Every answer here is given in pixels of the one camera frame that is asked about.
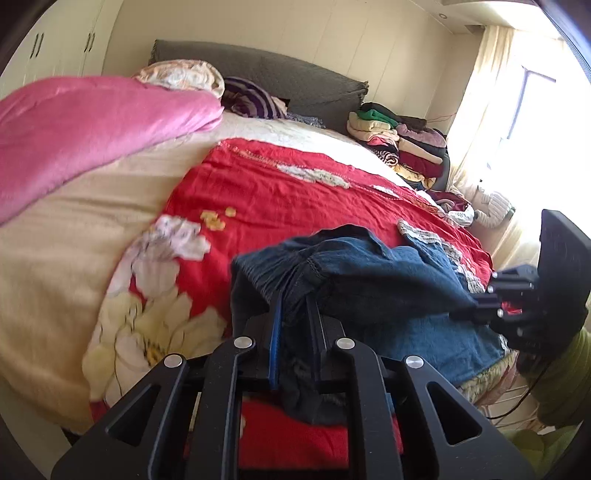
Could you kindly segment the right green sleeve forearm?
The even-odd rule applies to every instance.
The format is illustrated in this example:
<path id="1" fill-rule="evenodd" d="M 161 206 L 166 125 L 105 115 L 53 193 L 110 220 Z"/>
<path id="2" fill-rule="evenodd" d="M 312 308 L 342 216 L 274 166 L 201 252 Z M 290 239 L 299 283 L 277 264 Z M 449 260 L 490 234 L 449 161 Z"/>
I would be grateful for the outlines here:
<path id="1" fill-rule="evenodd" d="M 538 420 L 554 430 L 514 430 L 506 438 L 528 460 L 536 476 L 548 474 L 590 418 L 590 332 L 583 328 L 549 366 L 527 366 L 521 376 L 538 402 Z"/>

